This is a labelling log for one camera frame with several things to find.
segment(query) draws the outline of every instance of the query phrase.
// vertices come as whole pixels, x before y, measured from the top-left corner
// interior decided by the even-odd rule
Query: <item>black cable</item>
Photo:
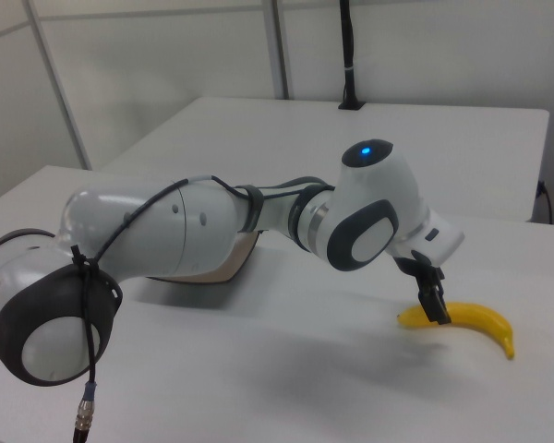
[[[365,104],[357,99],[355,92],[355,71],[353,59],[355,57],[355,35],[351,21],[351,7],[349,0],[340,0],[341,9],[341,36],[343,38],[344,88],[343,102],[339,109],[357,111]]]
[[[274,198],[287,197],[287,196],[298,196],[301,192],[302,192],[302,189],[298,189],[296,191],[287,191],[287,192],[282,192],[280,194],[271,194],[269,196],[266,196],[265,200],[272,200]]]
[[[552,202],[550,200],[550,194],[548,193],[548,190],[546,189],[545,186],[544,186],[544,190],[546,193],[546,201],[548,202],[548,221],[550,224],[554,224],[552,222]]]
[[[217,183],[218,185],[221,185],[225,188],[226,191],[228,191],[229,193],[231,194],[234,194],[235,196],[237,196],[238,198],[243,198],[245,200],[248,200],[248,194],[242,194],[238,191],[236,191],[236,189],[230,185],[228,185],[227,183],[224,182],[224,180],[216,177],[215,175],[212,175],[211,176],[211,180],[213,180],[215,183]]]
[[[92,337],[92,326],[90,324],[89,311],[89,285],[90,271],[84,275],[82,282],[82,316],[84,317],[84,330],[86,331],[86,342],[89,347],[89,382],[94,383],[96,378],[96,355],[94,352],[94,338]]]
[[[151,205],[156,203],[158,200],[160,200],[162,197],[167,196],[173,191],[176,191],[181,186],[184,186],[188,183],[187,179],[180,180],[176,183],[172,183],[170,186],[167,186],[165,189],[160,191],[155,196],[149,198],[143,205],[141,205],[139,208],[133,211],[133,213],[127,217],[123,223],[119,225],[119,227],[114,231],[113,234],[108,238],[106,242],[104,242],[104,245],[101,246],[101,249],[99,249],[99,252],[96,253],[96,256],[94,256],[94,261],[96,263],[99,262],[99,260],[102,258],[105,252],[107,252],[107,249],[113,244],[113,242],[117,239],[117,237],[129,227],[129,225],[137,218],[139,217],[144,210],[149,208]]]
[[[552,200],[550,200],[550,194],[543,180],[537,182],[536,198],[539,198],[542,194],[546,195],[546,202],[548,203],[548,222],[549,224],[554,224],[552,219]]]

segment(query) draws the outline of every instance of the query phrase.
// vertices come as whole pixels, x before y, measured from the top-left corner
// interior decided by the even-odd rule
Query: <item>metal connector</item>
[[[82,400],[78,406],[78,414],[76,415],[76,429],[78,431],[90,430],[93,415],[94,401]]]

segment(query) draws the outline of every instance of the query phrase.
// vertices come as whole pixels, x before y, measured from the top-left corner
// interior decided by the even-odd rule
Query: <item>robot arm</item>
[[[387,250],[417,278],[429,319],[450,321],[439,266],[464,235],[428,208],[391,143],[369,140],[347,150],[336,187],[313,177],[276,187],[231,188],[215,177],[167,185],[86,186],[67,202],[57,236],[20,235],[0,245],[0,359],[15,376],[52,386],[88,369],[83,289],[99,358],[120,304],[118,281],[214,270],[238,232],[279,231],[342,271]],[[75,245],[98,262],[87,288]]]

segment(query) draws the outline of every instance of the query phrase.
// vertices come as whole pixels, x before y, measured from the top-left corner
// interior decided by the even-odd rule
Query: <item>white table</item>
[[[72,190],[105,179],[44,168],[0,198],[0,235],[54,231]],[[554,226],[449,218],[466,240],[446,299],[507,317],[513,361],[478,332],[399,328],[416,285],[389,257],[341,273],[265,233],[229,285],[123,283],[90,441],[554,441]],[[0,439],[69,441],[84,381],[35,388],[0,363]]]
[[[548,113],[541,110],[203,98],[102,168],[268,186],[303,175],[333,185],[347,148],[389,140],[439,212],[523,222],[532,216]]]

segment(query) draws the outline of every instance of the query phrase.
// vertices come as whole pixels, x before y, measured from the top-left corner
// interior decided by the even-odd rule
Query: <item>yellow banana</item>
[[[452,318],[451,325],[461,326],[486,332],[505,352],[508,359],[513,359],[513,330],[509,322],[496,311],[473,303],[446,303],[447,311]],[[407,328],[427,328],[438,326],[430,323],[421,305],[409,307],[398,316],[398,323]]]

